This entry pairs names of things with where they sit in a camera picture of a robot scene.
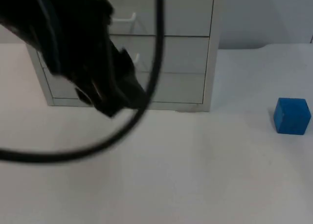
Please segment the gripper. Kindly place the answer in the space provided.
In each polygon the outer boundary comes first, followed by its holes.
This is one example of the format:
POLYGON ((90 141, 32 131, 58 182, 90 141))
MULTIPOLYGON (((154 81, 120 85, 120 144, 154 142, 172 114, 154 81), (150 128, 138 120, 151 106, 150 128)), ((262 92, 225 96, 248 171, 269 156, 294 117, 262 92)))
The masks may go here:
POLYGON ((73 75, 73 84, 80 101, 94 107, 107 117, 114 117, 123 109, 145 108, 148 94, 135 74, 128 73, 112 81, 108 78, 94 80, 89 75, 73 75))

